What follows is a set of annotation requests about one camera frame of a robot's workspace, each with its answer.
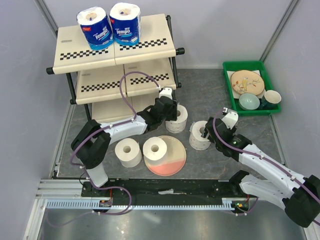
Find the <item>plain white roll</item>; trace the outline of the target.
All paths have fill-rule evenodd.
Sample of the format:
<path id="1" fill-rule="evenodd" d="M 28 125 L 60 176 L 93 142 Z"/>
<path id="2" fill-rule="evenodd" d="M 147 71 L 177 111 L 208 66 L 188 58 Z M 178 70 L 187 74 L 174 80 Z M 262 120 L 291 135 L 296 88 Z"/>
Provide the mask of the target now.
<path id="1" fill-rule="evenodd" d="M 142 160 L 140 145 L 132 138 L 125 138 L 115 146 L 115 155 L 125 168 L 133 168 Z"/>
<path id="2" fill-rule="evenodd" d="M 168 146 L 160 137 L 151 137 L 142 148 L 143 158 L 150 166 L 162 165 L 168 157 Z"/>

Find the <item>beige plate with bird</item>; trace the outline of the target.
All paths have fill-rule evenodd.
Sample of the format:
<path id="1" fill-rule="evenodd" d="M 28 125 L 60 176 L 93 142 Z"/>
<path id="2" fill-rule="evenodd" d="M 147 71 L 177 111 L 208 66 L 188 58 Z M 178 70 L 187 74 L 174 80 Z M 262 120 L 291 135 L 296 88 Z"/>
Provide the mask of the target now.
<path id="1" fill-rule="evenodd" d="M 235 71 L 230 77 L 230 82 L 232 89 L 239 95 L 250 93 L 258 96 L 265 90 L 263 78 L 249 70 Z"/>

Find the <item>light teal ceramic bowl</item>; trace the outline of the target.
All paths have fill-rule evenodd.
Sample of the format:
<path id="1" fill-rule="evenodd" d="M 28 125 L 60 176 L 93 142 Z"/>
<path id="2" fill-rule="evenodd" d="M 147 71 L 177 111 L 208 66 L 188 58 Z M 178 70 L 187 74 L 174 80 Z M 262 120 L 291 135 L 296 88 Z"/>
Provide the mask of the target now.
<path id="1" fill-rule="evenodd" d="M 260 106 L 259 98 L 252 93 L 244 93 L 238 99 L 240 107 L 245 111 L 256 110 Z"/>

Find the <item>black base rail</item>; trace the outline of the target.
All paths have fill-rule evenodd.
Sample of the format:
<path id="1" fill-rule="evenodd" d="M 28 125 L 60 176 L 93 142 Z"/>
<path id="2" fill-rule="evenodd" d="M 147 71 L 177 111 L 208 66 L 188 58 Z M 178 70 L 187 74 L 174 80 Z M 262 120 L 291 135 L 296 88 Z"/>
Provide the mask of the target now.
<path id="1" fill-rule="evenodd" d="M 229 180 L 112 178 L 103 187 L 127 189 L 134 207 L 220 205 L 222 199 L 256 198 Z"/>

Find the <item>white roll with pink core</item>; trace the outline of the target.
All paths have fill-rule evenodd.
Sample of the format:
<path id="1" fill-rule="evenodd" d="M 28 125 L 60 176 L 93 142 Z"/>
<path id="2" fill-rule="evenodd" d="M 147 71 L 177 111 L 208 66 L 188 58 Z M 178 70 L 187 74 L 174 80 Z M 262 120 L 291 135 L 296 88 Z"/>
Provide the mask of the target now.
<path id="1" fill-rule="evenodd" d="M 205 132 L 206 123 L 207 121 L 205 120 L 194 122 L 189 129 L 189 144 L 195 150 L 204 151 L 211 145 L 211 142 L 207 138 L 202 137 L 202 134 Z"/>

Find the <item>green plastic bin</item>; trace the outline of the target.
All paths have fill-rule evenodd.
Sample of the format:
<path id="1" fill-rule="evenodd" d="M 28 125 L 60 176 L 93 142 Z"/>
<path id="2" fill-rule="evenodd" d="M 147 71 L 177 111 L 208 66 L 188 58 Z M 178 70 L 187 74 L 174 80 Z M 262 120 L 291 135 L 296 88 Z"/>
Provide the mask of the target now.
<path id="1" fill-rule="evenodd" d="M 254 109 L 245 110 L 241 108 L 239 103 L 239 94 L 237 94 L 231 83 L 231 76 L 236 71 L 248 70 L 259 74 L 265 83 L 265 90 L 274 90 L 273 83 L 270 79 L 269 73 L 262 61 L 259 60 L 246 60 L 246 61 L 224 61 L 222 64 L 223 76 L 229 93 L 229 99 L 232 109 L 237 111 L 240 116 L 268 116 L 281 112 L 281 105 L 278 103 L 271 109 Z"/>

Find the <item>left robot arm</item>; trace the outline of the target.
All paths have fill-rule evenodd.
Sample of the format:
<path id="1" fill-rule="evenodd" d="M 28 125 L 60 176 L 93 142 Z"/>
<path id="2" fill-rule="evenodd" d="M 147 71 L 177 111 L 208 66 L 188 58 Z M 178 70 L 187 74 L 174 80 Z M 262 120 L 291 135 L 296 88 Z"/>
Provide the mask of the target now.
<path id="1" fill-rule="evenodd" d="M 87 121 L 71 143 L 71 158 L 80 160 L 79 166 L 89 177 L 92 191 L 99 197 L 106 196 L 110 191 L 108 176 L 103 167 L 103 160 L 109 145 L 125 138 L 143 135 L 156 130 L 164 121 L 177 120 L 178 102 L 166 96 L 157 97 L 155 104 L 136 113 L 134 118 L 123 121 L 98 123 Z"/>

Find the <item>dark teal mug white inside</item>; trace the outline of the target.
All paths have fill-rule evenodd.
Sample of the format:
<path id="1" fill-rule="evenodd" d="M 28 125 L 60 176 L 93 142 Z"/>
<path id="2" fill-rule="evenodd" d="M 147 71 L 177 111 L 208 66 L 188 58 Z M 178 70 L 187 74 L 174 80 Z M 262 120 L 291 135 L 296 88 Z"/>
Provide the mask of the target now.
<path id="1" fill-rule="evenodd" d="M 282 101 L 282 96 L 275 90 L 268 90 L 261 98 L 259 110 L 272 110 Z"/>

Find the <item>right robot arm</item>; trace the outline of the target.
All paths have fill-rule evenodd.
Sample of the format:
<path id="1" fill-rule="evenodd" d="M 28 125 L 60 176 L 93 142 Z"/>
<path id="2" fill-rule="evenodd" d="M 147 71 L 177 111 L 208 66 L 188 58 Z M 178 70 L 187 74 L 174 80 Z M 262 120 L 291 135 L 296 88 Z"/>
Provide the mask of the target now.
<path id="1" fill-rule="evenodd" d="M 235 197 L 254 195 L 283 209 L 297 225 L 307 228 L 318 224 L 320 214 L 320 179 L 306 177 L 280 164 L 261 151 L 251 140 L 236 134 L 236 121 L 227 125 L 227 117 L 210 117 L 204 127 L 204 137 L 215 144 L 224 156 L 253 169 L 264 180 L 241 171 L 229 184 Z"/>

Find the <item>beige and pink plate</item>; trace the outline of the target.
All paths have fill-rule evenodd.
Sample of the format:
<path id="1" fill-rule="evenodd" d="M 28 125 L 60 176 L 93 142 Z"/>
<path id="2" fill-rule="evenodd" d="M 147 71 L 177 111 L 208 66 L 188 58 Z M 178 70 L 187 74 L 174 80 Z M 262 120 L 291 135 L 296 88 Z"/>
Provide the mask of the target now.
<path id="1" fill-rule="evenodd" d="M 167 177 L 178 173 L 185 165 L 187 153 L 184 145 L 175 137 L 168 135 L 158 136 L 167 144 L 167 159 L 159 166 L 151 166 L 145 162 L 147 168 L 154 174 Z"/>

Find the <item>blue paper towel roll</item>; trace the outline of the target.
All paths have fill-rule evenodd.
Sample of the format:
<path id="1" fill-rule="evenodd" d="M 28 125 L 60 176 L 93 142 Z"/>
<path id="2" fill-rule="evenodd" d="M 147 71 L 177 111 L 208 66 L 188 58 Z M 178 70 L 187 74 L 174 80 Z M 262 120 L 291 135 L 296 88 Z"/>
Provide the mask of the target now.
<path id="1" fill-rule="evenodd" d="M 109 19 L 115 41 L 122 46 L 134 46 L 141 38 L 141 9 L 126 2 L 116 3 L 110 10 Z"/>

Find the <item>beige three-tier shelf rack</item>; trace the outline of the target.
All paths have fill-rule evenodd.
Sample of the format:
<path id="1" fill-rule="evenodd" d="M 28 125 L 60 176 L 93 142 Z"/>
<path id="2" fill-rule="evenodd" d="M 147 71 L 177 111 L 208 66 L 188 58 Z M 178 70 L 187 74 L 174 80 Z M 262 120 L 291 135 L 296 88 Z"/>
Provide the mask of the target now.
<path id="1" fill-rule="evenodd" d="M 175 47 L 171 17 L 165 14 L 143 16 L 142 36 L 134 46 L 115 43 L 92 50 L 79 26 L 56 31 L 54 63 L 49 75 L 65 74 L 70 103 L 84 106 L 88 119 L 107 123 L 127 118 L 133 109 L 142 111 L 158 97 L 157 86 L 181 87 L 176 56 L 185 49 Z"/>

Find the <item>white roll with dotted print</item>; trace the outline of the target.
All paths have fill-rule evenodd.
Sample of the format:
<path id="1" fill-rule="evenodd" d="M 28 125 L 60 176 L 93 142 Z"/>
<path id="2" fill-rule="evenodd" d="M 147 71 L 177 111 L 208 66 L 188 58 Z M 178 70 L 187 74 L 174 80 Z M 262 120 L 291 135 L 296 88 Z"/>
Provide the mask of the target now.
<path id="1" fill-rule="evenodd" d="M 188 111 L 187 109 L 181 105 L 178 104 L 177 105 L 177 120 L 176 121 L 166 121 L 165 122 L 165 126 L 166 129 L 173 133 L 173 134 L 177 134 L 182 132 L 187 124 L 187 119 L 188 119 Z"/>

